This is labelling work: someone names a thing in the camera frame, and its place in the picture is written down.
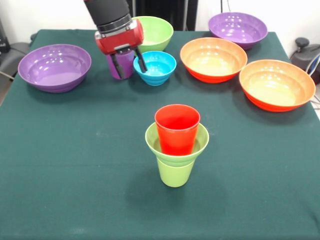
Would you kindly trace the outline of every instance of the plastic bowl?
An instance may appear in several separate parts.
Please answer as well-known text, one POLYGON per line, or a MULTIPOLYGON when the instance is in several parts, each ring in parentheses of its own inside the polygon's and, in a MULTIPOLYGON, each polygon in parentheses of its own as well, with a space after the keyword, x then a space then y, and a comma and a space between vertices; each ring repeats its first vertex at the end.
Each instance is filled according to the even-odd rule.
POLYGON ((249 63, 239 75, 248 99, 270 112, 287 112, 307 103, 316 92, 313 79, 299 67, 279 60, 249 63))
POLYGON ((215 37, 232 41, 245 50, 252 48, 268 34, 263 21, 241 12, 217 14, 209 20, 208 26, 215 37))
POLYGON ((232 79, 248 61, 240 46, 217 37, 189 41, 182 47, 180 58, 192 76, 209 84, 232 79))
POLYGON ((177 67, 176 59, 163 51, 147 51, 142 53, 147 71, 143 73, 138 64, 138 57, 133 61, 133 67, 145 83, 151 86, 163 84, 177 67))
POLYGON ((83 48, 54 44, 29 52, 19 63, 18 73, 35 88, 64 93, 79 85, 91 67, 91 57, 83 48))
POLYGON ((139 46, 142 53, 163 51, 169 44, 173 34, 173 26, 166 20, 155 16, 136 16, 143 27, 144 40, 139 46))

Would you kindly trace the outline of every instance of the cup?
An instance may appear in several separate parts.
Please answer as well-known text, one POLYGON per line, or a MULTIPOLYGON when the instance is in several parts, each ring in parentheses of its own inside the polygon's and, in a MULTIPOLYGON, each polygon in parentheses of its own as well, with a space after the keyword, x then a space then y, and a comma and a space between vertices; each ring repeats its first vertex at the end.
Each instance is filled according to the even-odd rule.
POLYGON ((169 166, 157 159, 157 164, 162 182, 168 187, 178 188, 187 183, 195 161, 192 161, 186 166, 177 167, 169 166))
MULTIPOLYGON (((128 79, 131 77, 131 75, 134 72, 134 59, 135 59, 135 53, 133 50, 129 50, 125 53, 116 53, 115 57, 119 63, 119 65, 122 66, 123 72, 124 72, 124 78, 128 79)), ((112 62, 112 58, 110 55, 106 56, 108 65, 109 65, 109 69, 111 72, 111 75, 115 78, 120 80, 120 76, 117 72, 117 69, 114 65, 114 63, 112 62)))
POLYGON ((188 105, 171 104, 160 108, 154 119, 161 151, 173 156, 191 154, 200 118, 199 112, 188 105))
POLYGON ((161 152, 156 123, 151 124, 145 132, 145 141, 156 156, 162 182, 173 188, 184 185, 189 179, 197 157, 207 147, 209 138, 208 130, 199 123, 192 154, 184 156, 167 155, 161 152))

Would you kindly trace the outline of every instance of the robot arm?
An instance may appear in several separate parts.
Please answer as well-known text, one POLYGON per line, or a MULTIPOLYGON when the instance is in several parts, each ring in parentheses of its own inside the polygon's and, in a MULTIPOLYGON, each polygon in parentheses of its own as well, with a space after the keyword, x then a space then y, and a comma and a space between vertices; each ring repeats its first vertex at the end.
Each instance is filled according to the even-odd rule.
POLYGON ((143 27, 138 19, 132 20, 126 0, 84 0, 94 24, 97 26, 95 41, 99 49, 110 55, 121 78, 125 76, 116 53, 134 50, 141 71, 147 71, 138 46, 143 43, 143 27))

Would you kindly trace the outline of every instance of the bowl rim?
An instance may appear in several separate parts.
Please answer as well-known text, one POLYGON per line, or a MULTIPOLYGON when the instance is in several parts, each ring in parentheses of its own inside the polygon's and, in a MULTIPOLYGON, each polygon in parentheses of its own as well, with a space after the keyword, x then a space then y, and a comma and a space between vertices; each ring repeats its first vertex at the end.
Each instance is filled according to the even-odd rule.
POLYGON ((198 37, 198 38, 196 38, 196 39, 193 39, 193 40, 191 40, 191 41, 188 41, 186 44, 184 44, 184 45, 182 46, 179 55, 180 55, 180 59, 181 59, 182 63, 187 67, 187 69, 190 69, 190 70, 192 70, 193 72, 196 72, 196 73, 201 74, 202 76, 206 76, 206 77, 225 77, 225 76, 231 76, 231 75, 234 75, 234 74, 239 73, 239 72, 247 65, 247 63, 248 63, 248 55, 247 55, 246 51, 245 51, 241 46, 239 46, 238 44, 236 44, 236 43, 233 42, 233 41, 230 41, 230 40, 227 40, 227 39, 224 39, 224 38, 219 38, 219 37, 198 37), (244 65, 241 66, 241 67, 239 68, 239 70, 233 71, 232 73, 230 73, 230 74, 228 74, 228 75, 207 75, 207 74, 204 74, 204 73, 201 73, 201 72, 198 72, 198 71, 192 69, 191 67, 189 67, 189 66, 186 64, 186 62, 184 61, 184 59, 181 57, 182 51, 184 50, 184 48, 185 48, 188 44, 193 43, 193 42, 197 42, 197 41, 202 40, 202 39, 217 40, 217 41, 221 41, 221 42, 228 42, 229 44, 234 45, 234 46, 237 47, 242 53, 244 53, 244 55, 245 55, 245 63, 244 63, 244 65))
POLYGON ((239 12, 239 11, 230 11, 230 12, 222 12, 222 13, 219 13, 219 14, 216 14, 214 16, 212 16, 209 21, 208 21, 208 28, 210 30, 210 32, 214 35, 216 35, 218 38, 222 38, 222 39, 226 39, 228 40, 228 38, 225 38, 223 37, 222 35, 216 33, 215 31, 212 30, 212 27, 210 25, 211 21, 214 19, 214 18, 217 18, 218 16, 221 16, 221 15, 231 15, 231 14, 240 14, 240 15, 244 15, 244 16, 248 16, 248 17, 252 17, 252 18, 255 18, 258 22, 262 23, 266 29, 265 33, 258 39, 258 40, 255 40, 255 41, 248 41, 248 42, 241 42, 241 41, 232 41, 233 43, 236 43, 238 45, 251 45, 251 44, 256 44, 258 42, 260 42, 261 40, 263 40, 267 35, 268 35, 268 27, 267 25, 258 17, 254 16, 254 15, 251 15, 251 14, 248 14, 248 13, 244 13, 244 12, 239 12))
POLYGON ((166 41, 170 40, 172 38, 172 36, 174 35, 174 27, 172 26, 172 24, 170 22, 168 22, 167 20, 161 18, 161 17, 157 17, 157 16, 149 16, 149 15, 144 15, 144 16, 135 16, 132 18, 133 20, 135 19, 157 19, 157 20, 160 20, 160 21, 163 21, 165 22, 168 26, 170 26, 170 30, 171 30, 171 33, 170 33, 170 36, 167 37, 165 40, 161 41, 161 42, 157 42, 156 44, 154 43, 143 43, 141 44, 141 46, 154 46, 154 45, 159 45, 159 44, 163 44, 165 43, 166 41))
POLYGON ((250 67, 251 65, 254 65, 256 63, 261 63, 261 62, 274 62, 275 64, 278 63, 278 64, 284 64, 286 66, 290 66, 296 70, 298 70, 299 72, 301 72, 302 74, 305 74, 307 76, 307 78, 309 79, 309 81, 312 83, 312 95, 307 99, 307 100, 304 100, 304 101, 301 101, 301 102, 298 102, 298 103, 295 103, 293 105, 288 105, 288 106, 283 106, 283 105, 278 105, 278 104, 274 104, 274 103, 269 103, 269 102, 266 102, 266 101, 263 101, 261 100, 260 98, 256 97, 256 96, 253 96, 251 95, 247 89, 244 87, 243 85, 243 78, 242 78, 242 75, 243 75, 243 71, 240 72, 239 74, 239 83, 241 85, 241 88, 243 91, 245 91, 246 93, 248 93, 250 96, 252 96, 253 98, 259 100, 260 102, 262 103, 265 103, 265 104, 269 104, 271 106, 276 106, 276 107, 280 107, 280 108, 283 108, 283 107, 287 107, 287 108, 290 108, 290 107, 299 107, 299 106, 302 106, 304 104, 306 104, 307 102, 309 102, 311 100, 311 98, 315 95, 316 93, 316 84, 314 82, 314 80, 311 78, 311 76, 309 76, 309 74, 307 74, 304 70, 302 70, 300 67, 296 66, 296 65, 293 65, 292 63, 290 62, 287 62, 287 61, 283 61, 283 60, 278 60, 278 59, 271 59, 271 58, 266 58, 266 59, 259 59, 259 60, 255 60, 255 61, 252 61, 250 63, 248 63, 242 70, 244 70, 245 68, 247 67, 250 67))
POLYGON ((88 71, 90 70, 91 68, 91 65, 92 65, 92 58, 91 58, 91 55, 89 54, 89 52, 87 50, 85 50, 84 48, 80 47, 80 46, 77 46, 77 45, 74 45, 74 44, 69 44, 69 43, 55 43, 55 44, 49 44, 49 45, 45 45, 45 46, 41 46, 41 47, 38 47, 30 52, 28 52, 19 62, 18 64, 18 68, 17 68, 17 72, 18 72, 18 75, 24 80, 26 81, 28 84, 31 84, 33 86, 39 86, 39 87, 49 87, 49 88, 53 88, 53 87, 58 87, 58 86, 63 86, 63 85, 66 85, 66 84, 69 84, 69 83, 72 83, 76 80, 78 80, 79 78, 85 76, 88 71), (68 82, 65 82, 63 84, 58 84, 58 85, 42 85, 42 84, 39 84, 39 83, 35 83, 35 82, 32 82, 32 81, 29 81, 28 79, 24 78, 21 74, 20 74, 20 68, 21 68, 21 65, 23 64, 23 61, 26 60, 26 58, 28 56, 30 56, 32 53, 35 53, 35 52, 38 52, 39 50, 41 49, 45 49, 45 48, 48 48, 48 47, 57 47, 57 46, 68 46, 68 47, 75 47, 77 49, 80 49, 81 51, 83 51, 88 57, 89 57, 89 63, 88 63, 88 66, 87 66, 87 69, 85 70, 85 72, 80 76, 78 77, 77 79, 73 79, 71 81, 68 81, 68 82))
MULTIPOLYGON (((145 52, 142 53, 142 57, 143 57, 145 54, 147 54, 147 53, 161 53, 161 54, 164 54, 164 55, 169 56, 170 58, 172 58, 172 59, 174 60, 174 68, 173 68, 170 72, 166 73, 166 74, 165 74, 166 76, 172 74, 172 73, 175 71, 175 69, 177 68, 177 60, 176 60, 175 57, 172 56, 170 53, 167 53, 167 52, 165 52, 165 51, 145 51, 145 52)), ((146 75, 145 73, 143 73, 143 72, 141 71, 140 67, 139 67, 139 69, 137 69, 137 68, 135 67, 135 65, 137 65, 137 64, 136 64, 137 62, 138 62, 138 57, 136 56, 136 57, 134 58, 134 60, 133 60, 133 68, 134 68, 134 70, 135 70, 136 72, 138 72, 138 74, 146 75)))

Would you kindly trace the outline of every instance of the orange bowl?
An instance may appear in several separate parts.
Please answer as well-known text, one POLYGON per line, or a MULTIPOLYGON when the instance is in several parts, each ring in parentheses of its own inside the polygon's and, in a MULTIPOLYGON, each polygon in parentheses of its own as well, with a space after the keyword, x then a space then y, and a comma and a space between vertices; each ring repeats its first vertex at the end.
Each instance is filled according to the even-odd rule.
POLYGON ((279 60, 257 60, 239 74, 247 98, 270 112, 287 112, 306 104, 315 94, 313 79, 299 67, 279 60))
POLYGON ((248 62, 248 56, 240 46, 217 37, 187 42, 180 51, 180 58, 192 76, 208 84, 232 79, 248 62))

